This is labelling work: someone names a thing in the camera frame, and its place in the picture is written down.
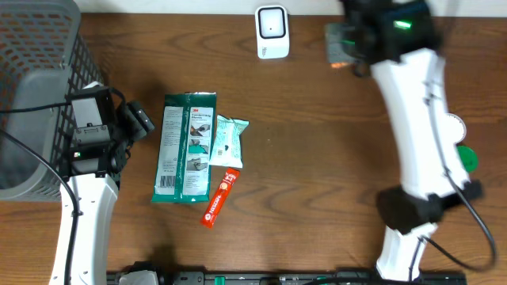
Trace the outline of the light green snack packet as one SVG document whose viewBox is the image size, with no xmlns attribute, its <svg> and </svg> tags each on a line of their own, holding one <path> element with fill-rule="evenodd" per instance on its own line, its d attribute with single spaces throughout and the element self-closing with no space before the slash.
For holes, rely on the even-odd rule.
<svg viewBox="0 0 507 285">
<path fill-rule="evenodd" d="M 247 120 L 217 116 L 215 142 L 212 147 L 210 165 L 237 169 L 243 167 L 240 136 L 249 124 L 250 122 Z"/>
</svg>

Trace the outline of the green lid white jar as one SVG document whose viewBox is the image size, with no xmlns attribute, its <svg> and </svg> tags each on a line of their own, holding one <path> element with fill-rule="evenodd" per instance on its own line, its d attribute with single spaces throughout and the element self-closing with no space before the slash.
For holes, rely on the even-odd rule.
<svg viewBox="0 0 507 285">
<path fill-rule="evenodd" d="M 468 173 L 474 172 L 478 168 L 478 156 L 469 146 L 458 145 L 456 147 L 463 167 Z"/>
</svg>

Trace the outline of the small orange box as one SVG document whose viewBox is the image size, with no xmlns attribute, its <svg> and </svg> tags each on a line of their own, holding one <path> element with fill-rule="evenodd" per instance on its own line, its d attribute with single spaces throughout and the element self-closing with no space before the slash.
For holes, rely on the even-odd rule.
<svg viewBox="0 0 507 285">
<path fill-rule="evenodd" d="M 344 67 L 347 67 L 350 65 L 351 65 L 351 63 L 339 62 L 339 63 L 331 63 L 330 67 L 333 69 L 341 69 L 341 68 L 344 68 Z"/>
</svg>

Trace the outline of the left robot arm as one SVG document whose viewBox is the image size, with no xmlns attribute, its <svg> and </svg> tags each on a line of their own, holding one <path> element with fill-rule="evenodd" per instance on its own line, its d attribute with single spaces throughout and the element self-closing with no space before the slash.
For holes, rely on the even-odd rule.
<svg viewBox="0 0 507 285">
<path fill-rule="evenodd" d="M 138 101 L 114 104 L 120 91 L 91 82 L 69 102 L 76 145 L 59 172 L 62 217 L 51 284 L 105 284 L 112 212 L 133 144 L 154 124 Z"/>
</svg>

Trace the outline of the white blue label jar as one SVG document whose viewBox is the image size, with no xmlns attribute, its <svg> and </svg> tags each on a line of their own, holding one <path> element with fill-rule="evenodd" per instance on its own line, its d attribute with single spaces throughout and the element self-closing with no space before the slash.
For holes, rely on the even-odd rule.
<svg viewBox="0 0 507 285">
<path fill-rule="evenodd" d="M 445 130 L 455 144 L 461 143 L 467 135 L 466 124 L 460 117 L 452 113 L 448 113 L 446 116 Z"/>
</svg>

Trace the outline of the green white gloves packet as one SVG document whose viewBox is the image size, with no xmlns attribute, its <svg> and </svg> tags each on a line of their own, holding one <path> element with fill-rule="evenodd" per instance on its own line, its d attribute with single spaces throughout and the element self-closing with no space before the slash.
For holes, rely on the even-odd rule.
<svg viewBox="0 0 507 285">
<path fill-rule="evenodd" d="M 166 95 L 154 180 L 154 203 L 209 199 L 216 93 Z"/>
</svg>

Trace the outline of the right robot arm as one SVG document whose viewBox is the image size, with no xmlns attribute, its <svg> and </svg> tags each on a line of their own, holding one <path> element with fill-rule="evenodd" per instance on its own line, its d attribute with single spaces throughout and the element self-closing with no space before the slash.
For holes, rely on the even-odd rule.
<svg viewBox="0 0 507 285">
<path fill-rule="evenodd" d="M 425 1 L 343 0 L 341 59 L 367 67 L 395 137 L 400 183 L 379 192 L 386 230 L 375 269 L 381 283 L 421 281 L 418 265 L 446 211 L 482 194 L 447 134 L 442 37 Z"/>
</svg>

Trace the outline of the red white snack packet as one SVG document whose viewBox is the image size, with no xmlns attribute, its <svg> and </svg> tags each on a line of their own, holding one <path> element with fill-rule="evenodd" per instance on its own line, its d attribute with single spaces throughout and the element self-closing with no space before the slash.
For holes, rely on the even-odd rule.
<svg viewBox="0 0 507 285">
<path fill-rule="evenodd" d="M 212 228 L 215 221 L 229 196 L 235 181 L 239 178 L 240 172 L 237 169 L 228 168 L 225 172 L 223 179 L 220 181 L 219 186 L 210 201 L 200 223 L 207 228 Z"/>
</svg>

